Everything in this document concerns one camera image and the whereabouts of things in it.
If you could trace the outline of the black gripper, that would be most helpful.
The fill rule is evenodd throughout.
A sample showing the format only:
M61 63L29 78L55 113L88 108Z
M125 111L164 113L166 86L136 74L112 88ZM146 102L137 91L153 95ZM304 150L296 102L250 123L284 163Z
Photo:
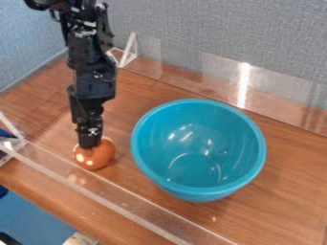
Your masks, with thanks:
M71 122L75 123L78 146L90 148L102 137L102 104L114 98L116 66L112 63L74 67L73 83L67 86Z

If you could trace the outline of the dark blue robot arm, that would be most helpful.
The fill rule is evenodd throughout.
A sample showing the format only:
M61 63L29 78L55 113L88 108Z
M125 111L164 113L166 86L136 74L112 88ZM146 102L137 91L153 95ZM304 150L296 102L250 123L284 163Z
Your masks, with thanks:
M71 122L81 148L98 146L102 138L104 103L116 94L116 62L106 55L113 47L106 2L98 0L22 0L29 9L49 11L59 23L67 48L67 67L74 82L67 86Z

